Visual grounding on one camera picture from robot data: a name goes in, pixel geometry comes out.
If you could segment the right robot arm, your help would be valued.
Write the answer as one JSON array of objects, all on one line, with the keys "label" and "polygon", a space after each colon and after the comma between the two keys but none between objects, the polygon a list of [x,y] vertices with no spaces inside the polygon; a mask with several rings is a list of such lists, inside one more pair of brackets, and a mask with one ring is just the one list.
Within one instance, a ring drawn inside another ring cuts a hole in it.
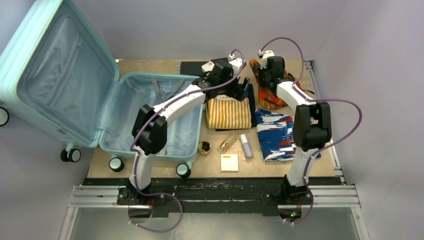
[{"label": "right robot arm", "polygon": [[327,102],[316,102],[306,95],[285,73],[281,56],[263,56],[260,59],[259,85],[270,90],[294,110],[294,159],[284,176],[281,190],[276,195],[292,204],[307,195],[310,165],[317,154],[332,138],[331,108]]}]

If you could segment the blue white patterned garment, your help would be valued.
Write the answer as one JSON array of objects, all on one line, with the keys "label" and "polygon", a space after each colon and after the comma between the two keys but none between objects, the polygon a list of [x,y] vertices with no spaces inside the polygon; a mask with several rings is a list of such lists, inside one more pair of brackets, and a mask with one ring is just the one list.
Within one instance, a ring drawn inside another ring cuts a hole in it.
[{"label": "blue white patterned garment", "polygon": [[315,114],[313,124],[310,110],[316,106],[298,106],[295,116],[271,112],[262,108],[255,111],[256,131],[265,162],[293,161],[303,166],[313,160],[331,139],[329,116]]}]

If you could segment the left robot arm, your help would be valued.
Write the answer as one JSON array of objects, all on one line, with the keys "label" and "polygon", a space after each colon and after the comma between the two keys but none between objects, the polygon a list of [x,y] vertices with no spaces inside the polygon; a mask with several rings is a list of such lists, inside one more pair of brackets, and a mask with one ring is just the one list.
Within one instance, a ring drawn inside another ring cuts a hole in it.
[{"label": "left robot arm", "polygon": [[212,70],[205,71],[176,96],[155,106],[145,104],[139,109],[130,145],[130,150],[135,153],[132,174],[126,186],[130,201],[142,205],[155,197],[172,197],[166,192],[150,192],[153,166],[157,153],[167,143],[169,125],[220,94],[235,93],[243,99],[237,87],[245,66],[246,61],[241,58],[216,62]]}]

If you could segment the orange camouflage garment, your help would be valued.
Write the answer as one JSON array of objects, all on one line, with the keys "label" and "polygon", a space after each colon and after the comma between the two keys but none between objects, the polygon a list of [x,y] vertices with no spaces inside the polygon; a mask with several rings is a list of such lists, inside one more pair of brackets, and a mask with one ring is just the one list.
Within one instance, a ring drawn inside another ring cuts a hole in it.
[{"label": "orange camouflage garment", "polygon": [[281,56],[269,57],[266,65],[266,69],[282,68],[282,82],[277,86],[276,94],[259,86],[259,69],[261,68],[259,60],[251,60],[249,66],[258,85],[258,100],[262,107],[275,110],[288,106],[292,110],[296,110],[298,106],[311,105],[313,103],[312,98],[299,88],[296,79],[286,71],[285,60]]}]

